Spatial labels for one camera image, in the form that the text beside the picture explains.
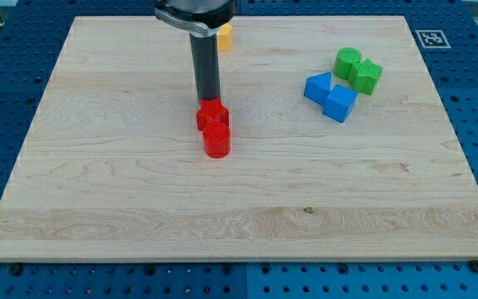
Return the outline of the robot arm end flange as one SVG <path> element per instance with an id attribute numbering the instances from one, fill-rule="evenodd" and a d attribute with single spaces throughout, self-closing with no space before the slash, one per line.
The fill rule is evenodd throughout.
<path id="1" fill-rule="evenodd" d="M 158 20 L 195 37 L 211 37 L 236 14 L 235 0 L 156 0 Z"/>

